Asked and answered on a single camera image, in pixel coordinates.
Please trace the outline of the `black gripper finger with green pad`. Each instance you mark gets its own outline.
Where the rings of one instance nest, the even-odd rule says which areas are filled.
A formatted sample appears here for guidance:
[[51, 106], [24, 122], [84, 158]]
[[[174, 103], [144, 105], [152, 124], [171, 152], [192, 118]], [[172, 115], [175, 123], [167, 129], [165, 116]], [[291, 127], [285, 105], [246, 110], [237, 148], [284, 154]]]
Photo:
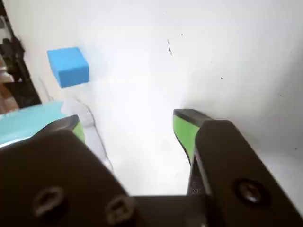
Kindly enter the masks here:
[[133, 199], [70, 130], [0, 150], [3, 227], [133, 227], [135, 216]]
[[300, 213], [231, 121], [175, 109], [173, 131], [191, 168], [187, 192], [205, 198], [204, 226], [302, 226]]

